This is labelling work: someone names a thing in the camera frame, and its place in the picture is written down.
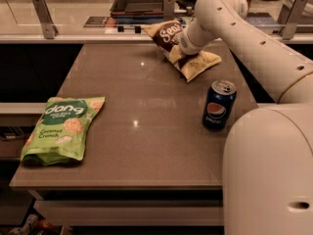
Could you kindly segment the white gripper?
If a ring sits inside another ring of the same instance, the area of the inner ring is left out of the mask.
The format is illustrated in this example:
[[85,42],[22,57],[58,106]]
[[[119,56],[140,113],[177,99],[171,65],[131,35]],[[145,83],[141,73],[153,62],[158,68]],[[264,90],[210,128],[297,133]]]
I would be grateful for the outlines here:
[[169,52],[169,61],[175,64],[183,59],[185,54],[197,54],[204,48],[208,41],[209,37],[206,32],[184,29],[179,37],[179,45],[174,45]]

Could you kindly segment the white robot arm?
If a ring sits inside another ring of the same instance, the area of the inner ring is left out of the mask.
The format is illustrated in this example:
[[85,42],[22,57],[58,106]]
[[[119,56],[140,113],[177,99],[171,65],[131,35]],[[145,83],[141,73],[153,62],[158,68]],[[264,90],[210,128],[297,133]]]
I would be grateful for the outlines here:
[[258,104],[226,139],[225,235],[313,235],[313,65],[245,16],[246,0],[197,0],[179,40],[193,55],[221,39]]

